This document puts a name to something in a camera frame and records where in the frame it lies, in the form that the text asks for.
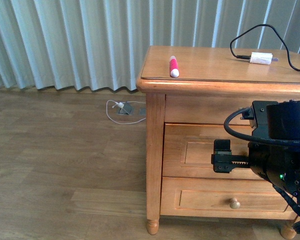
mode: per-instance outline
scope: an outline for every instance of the black wire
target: black wire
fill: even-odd
[[[229,126],[230,121],[234,119],[236,116],[238,116],[239,114],[248,112],[249,110],[250,107],[246,107],[243,109],[239,109],[238,111],[235,111],[234,113],[230,114],[223,123],[223,127],[225,131],[228,134],[238,139],[246,140],[249,142],[255,142],[255,143],[266,144],[266,145],[274,145],[274,146],[300,147],[300,140],[280,140],[280,139],[256,137],[256,136],[246,135],[231,129]]]
[[[282,37],[279,35],[279,33],[277,32],[277,30],[275,29],[275,27],[273,27],[272,25],[270,24],[258,24],[252,28],[250,28],[249,30],[245,31],[244,33],[242,33],[241,35],[237,36],[235,39],[233,39],[231,42],[230,42],[230,50],[231,50],[231,53],[232,55],[235,57],[235,58],[242,58],[243,59],[247,59],[246,57],[248,56],[238,56],[238,55],[235,55],[234,51],[233,51],[233,48],[232,48],[232,43],[234,41],[236,41],[238,38],[241,38],[243,35],[247,34],[248,32],[252,31],[253,29],[257,28],[257,27],[269,27],[271,28],[274,33],[278,36],[278,38],[280,39],[280,41],[283,43],[284,47],[285,47],[285,50],[286,50],[286,54],[287,54],[287,58],[288,58],[288,63],[290,65],[291,68],[293,68],[294,70],[300,72],[300,69],[299,68],[296,68],[295,66],[292,65],[291,63],[291,60],[290,60],[290,52],[289,52],[289,49],[288,49],[288,46],[286,45],[285,41],[282,39]]]
[[[281,188],[277,187],[274,184],[272,186],[277,191],[277,193],[279,193],[284,198],[284,200],[292,208],[292,210],[296,214],[298,214],[298,216],[300,217],[300,207],[298,206],[298,204],[296,204],[296,202],[285,191],[283,191]]]

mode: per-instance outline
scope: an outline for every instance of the white cylindrical object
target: white cylindrical object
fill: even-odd
[[[272,61],[272,53],[252,52],[250,57],[251,64],[270,65]]]

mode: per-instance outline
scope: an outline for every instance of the red and white pen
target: red and white pen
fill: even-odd
[[[170,76],[173,78],[179,77],[179,68],[178,68],[176,57],[171,56],[169,61],[170,61]]]

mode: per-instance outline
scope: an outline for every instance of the wooden floor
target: wooden floor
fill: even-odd
[[[279,220],[167,216],[149,235],[146,125],[107,100],[145,96],[0,92],[0,240],[283,239]]]

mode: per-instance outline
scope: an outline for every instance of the white cable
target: white cable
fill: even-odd
[[[109,102],[113,102],[115,103],[115,105],[112,106],[112,108],[114,108],[115,106],[120,106],[122,103],[139,103],[139,104],[146,104],[145,102],[141,102],[141,101],[125,101],[125,102],[116,102],[116,101],[113,101],[113,100],[108,100],[106,101],[106,104],[105,104],[105,113],[106,113],[106,116],[114,123],[116,124],[120,124],[120,125],[129,125],[129,124],[137,124],[137,123],[140,123],[142,122],[143,120],[145,120],[146,118],[142,118],[140,119],[139,121],[135,121],[135,122],[117,122],[115,120],[113,120],[109,114],[108,114],[108,103]]]

